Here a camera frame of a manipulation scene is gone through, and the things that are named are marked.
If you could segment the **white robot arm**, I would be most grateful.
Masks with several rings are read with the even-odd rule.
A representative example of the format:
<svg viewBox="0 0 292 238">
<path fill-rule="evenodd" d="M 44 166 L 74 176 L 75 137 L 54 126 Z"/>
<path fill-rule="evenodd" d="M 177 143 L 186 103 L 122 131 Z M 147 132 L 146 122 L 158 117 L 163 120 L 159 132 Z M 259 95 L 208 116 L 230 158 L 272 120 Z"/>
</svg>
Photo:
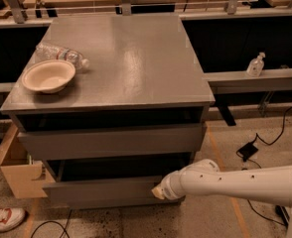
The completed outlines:
<svg viewBox="0 0 292 238">
<path fill-rule="evenodd" d="M 226 195 L 287 206 L 292 210 L 292 166 L 222 172 L 204 159 L 166 175 L 153 189 L 159 199 L 191 195 Z M 292 238 L 292 212 L 286 238 Z"/>
</svg>

